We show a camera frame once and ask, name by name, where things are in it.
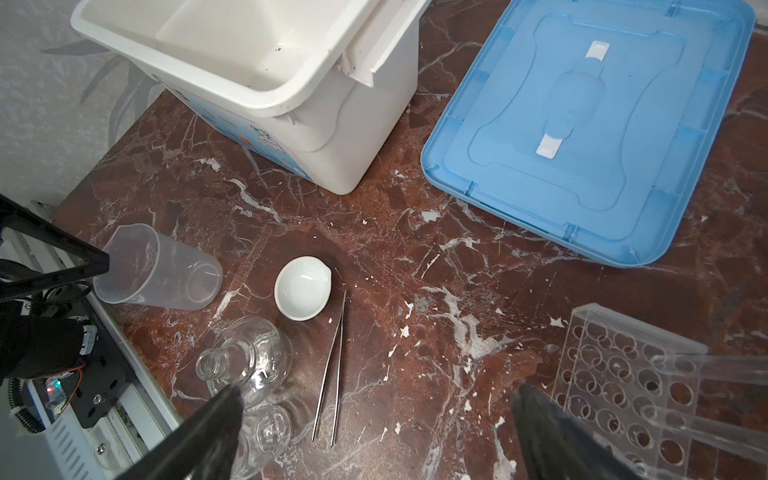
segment white plastic bucket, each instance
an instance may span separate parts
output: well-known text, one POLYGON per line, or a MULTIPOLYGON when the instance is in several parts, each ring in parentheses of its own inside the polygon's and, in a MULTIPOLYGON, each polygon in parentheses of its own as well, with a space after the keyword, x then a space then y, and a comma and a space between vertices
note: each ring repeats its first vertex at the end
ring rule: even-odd
POLYGON ((72 26, 222 134, 335 194, 416 89, 429 0, 82 0, 72 26))

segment glass flask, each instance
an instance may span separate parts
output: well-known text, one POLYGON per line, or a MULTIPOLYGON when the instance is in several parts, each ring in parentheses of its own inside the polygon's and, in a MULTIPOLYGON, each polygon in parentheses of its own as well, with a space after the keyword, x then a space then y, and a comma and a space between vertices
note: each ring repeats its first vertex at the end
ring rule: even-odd
POLYGON ((283 407, 270 405, 245 412, 231 478, 245 480, 261 472, 285 452, 290 439, 290 415, 283 407))
POLYGON ((212 348, 200 354, 196 370, 211 395, 229 383, 239 385, 248 410, 283 383, 290 364, 289 340, 260 316, 244 316, 228 326, 212 348))

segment marble countertop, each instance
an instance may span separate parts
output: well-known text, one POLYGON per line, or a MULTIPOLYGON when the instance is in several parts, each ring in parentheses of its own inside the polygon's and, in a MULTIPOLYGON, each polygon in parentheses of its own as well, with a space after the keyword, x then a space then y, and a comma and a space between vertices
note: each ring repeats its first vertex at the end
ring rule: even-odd
MULTIPOLYGON (((419 155, 506 2, 433 2, 421 21, 419 89, 360 185, 340 197, 212 130, 164 93, 58 208, 97 247, 144 222, 216 256, 220 294, 196 312, 112 309, 183 417, 210 398, 200 351, 244 315, 274 321, 296 351, 276 400, 296 438, 264 478, 525 478, 511 418, 522 382, 550 392, 571 309, 597 302, 710 347, 768 352, 768 38, 755 35, 674 244, 620 270, 588 261, 432 187, 419 155), (308 322, 274 303, 280 268, 333 270, 308 322), (346 363, 333 407, 308 432, 343 289, 346 363)), ((768 431, 764 387, 705 382, 700 415, 768 431)), ((701 444, 692 478, 766 479, 766 467, 701 444)))

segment blue plastic lid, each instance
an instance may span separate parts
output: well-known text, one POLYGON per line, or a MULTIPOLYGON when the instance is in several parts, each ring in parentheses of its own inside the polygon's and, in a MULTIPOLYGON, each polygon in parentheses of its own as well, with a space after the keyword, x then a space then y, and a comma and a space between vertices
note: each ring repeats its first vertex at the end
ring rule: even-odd
POLYGON ((515 0, 424 146, 425 175, 602 263, 653 262, 754 23, 741 0, 515 0))

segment white porcelain evaporating dish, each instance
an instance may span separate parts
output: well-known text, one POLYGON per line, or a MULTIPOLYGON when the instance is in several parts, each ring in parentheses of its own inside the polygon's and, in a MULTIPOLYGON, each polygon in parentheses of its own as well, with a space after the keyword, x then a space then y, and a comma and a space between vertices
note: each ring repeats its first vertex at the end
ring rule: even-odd
POLYGON ((331 269, 315 257, 299 257, 283 267, 275 281, 280 312, 303 322, 316 316, 331 294, 331 269))

